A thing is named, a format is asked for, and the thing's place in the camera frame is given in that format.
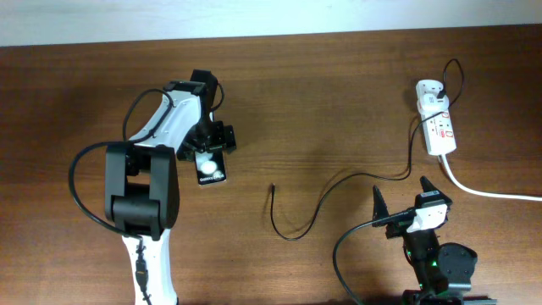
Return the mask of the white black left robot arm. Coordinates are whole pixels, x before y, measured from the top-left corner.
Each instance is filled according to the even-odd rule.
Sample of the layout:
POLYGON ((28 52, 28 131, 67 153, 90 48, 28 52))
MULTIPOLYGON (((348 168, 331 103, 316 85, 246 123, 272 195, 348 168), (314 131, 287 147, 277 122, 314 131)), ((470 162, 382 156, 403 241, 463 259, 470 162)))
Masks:
POLYGON ((224 89, 216 80, 172 81, 145 126, 106 151, 105 214, 124 231, 137 304, 176 304, 169 257, 180 211, 179 161, 195 165, 199 186, 227 179, 232 126, 214 119, 224 89))

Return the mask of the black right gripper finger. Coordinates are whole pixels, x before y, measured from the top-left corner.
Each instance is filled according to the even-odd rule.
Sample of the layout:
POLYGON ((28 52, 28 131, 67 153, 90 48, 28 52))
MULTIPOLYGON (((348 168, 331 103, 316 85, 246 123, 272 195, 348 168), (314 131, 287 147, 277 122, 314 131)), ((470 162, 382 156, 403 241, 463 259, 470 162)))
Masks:
POLYGON ((377 186, 373 186, 373 224, 372 227, 384 226, 386 219, 390 216, 385 200, 382 196, 380 189, 377 186))
POLYGON ((451 206, 452 200, 434 186, 426 176, 420 178, 420 184, 423 189, 423 192, 418 195, 418 206, 420 208, 429 208, 441 204, 446 205, 448 208, 451 206))

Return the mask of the black Galaxy smartphone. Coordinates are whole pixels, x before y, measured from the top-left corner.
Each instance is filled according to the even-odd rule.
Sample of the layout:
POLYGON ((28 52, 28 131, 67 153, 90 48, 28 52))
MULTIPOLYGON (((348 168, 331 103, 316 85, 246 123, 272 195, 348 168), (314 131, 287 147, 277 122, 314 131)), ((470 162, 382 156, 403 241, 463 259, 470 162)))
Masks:
POLYGON ((199 186, 210 186, 227 180, 222 152, 196 152, 196 175, 199 186))

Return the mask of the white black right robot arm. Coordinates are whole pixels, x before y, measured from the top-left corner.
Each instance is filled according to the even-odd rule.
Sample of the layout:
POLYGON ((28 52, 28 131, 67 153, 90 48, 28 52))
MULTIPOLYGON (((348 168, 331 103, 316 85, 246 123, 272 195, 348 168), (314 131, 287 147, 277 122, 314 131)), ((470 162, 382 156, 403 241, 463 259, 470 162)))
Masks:
POLYGON ((410 303, 460 302, 463 294, 472 289, 478 254, 458 243, 439 243, 435 231, 448 220, 452 200, 428 178, 421 177, 420 184, 423 192, 416 195, 414 205, 394 214, 389 213, 375 186, 374 226, 384 226, 388 239, 403 240, 404 253, 420 286, 419 290, 406 293, 410 303))

